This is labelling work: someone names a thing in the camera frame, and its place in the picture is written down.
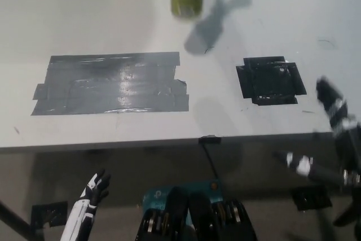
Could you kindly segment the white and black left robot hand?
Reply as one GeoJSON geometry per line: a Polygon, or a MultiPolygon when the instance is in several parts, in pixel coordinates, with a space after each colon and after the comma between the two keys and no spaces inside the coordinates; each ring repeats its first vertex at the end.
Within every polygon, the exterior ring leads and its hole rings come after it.
{"type": "Polygon", "coordinates": [[[95,173],[79,199],[74,203],[60,241],[87,241],[89,239],[98,205],[109,195],[111,175],[105,170],[95,173]]]}

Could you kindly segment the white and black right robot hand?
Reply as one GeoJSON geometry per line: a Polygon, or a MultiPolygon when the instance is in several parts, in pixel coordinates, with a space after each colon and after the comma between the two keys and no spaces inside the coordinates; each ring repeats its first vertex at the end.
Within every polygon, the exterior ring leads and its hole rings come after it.
{"type": "Polygon", "coordinates": [[[317,164],[314,158],[293,152],[275,151],[274,157],[299,176],[312,181],[360,187],[360,122],[348,113],[346,99],[327,78],[318,79],[316,92],[329,119],[340,171],[327,169],[317,164]]]}

